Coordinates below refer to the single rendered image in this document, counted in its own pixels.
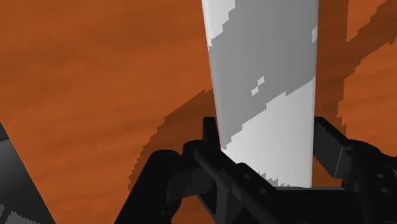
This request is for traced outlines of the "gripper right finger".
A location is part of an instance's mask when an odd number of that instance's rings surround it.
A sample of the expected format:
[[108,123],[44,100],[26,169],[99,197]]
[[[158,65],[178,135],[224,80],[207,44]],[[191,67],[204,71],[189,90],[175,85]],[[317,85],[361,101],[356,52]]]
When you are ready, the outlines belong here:
[[397,157],[345,137],[323,117],[314,119],[313,147],[326,172],[359,195],[364,224],[397,224]]

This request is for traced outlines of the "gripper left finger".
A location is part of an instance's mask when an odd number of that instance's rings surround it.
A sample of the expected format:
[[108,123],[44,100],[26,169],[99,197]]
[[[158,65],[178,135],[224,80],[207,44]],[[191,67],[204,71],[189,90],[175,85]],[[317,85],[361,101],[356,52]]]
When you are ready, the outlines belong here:
[[215,224],[281,224],[263,198],[276,189],[245,163],[219,148],[213,117],[202,122],[202,139],[183,152],[154,151],[114,224],[172,224],[183,198],[195,195]]

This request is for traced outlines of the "tall white tapered object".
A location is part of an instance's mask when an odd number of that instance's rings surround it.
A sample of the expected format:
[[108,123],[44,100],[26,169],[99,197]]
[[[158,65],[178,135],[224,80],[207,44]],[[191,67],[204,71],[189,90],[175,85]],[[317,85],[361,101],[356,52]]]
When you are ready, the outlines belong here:
[[201,0],[222,151],[312,184],[319,0]]

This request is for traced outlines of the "dark grey box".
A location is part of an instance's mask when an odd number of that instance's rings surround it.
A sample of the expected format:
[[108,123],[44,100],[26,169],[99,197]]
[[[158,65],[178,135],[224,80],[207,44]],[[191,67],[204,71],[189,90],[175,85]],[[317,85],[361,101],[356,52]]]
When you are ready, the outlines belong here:
[[1,123],[0,224],[55,224]]

